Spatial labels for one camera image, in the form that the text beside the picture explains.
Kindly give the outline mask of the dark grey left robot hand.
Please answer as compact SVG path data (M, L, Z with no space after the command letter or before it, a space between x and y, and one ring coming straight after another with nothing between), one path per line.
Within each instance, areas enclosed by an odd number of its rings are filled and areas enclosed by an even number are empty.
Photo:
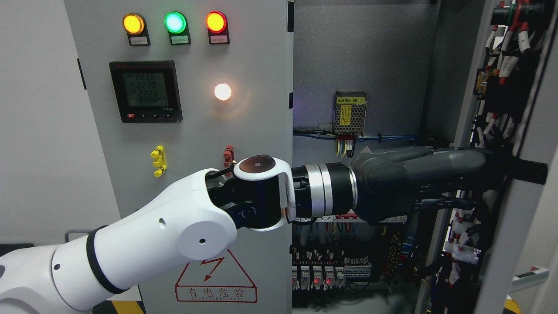
M486 148L414 146L366 150L351 163L357 181L354 212L369 224L413 212L419 198L457 188L497 189L505 176L546 183L548 165Z

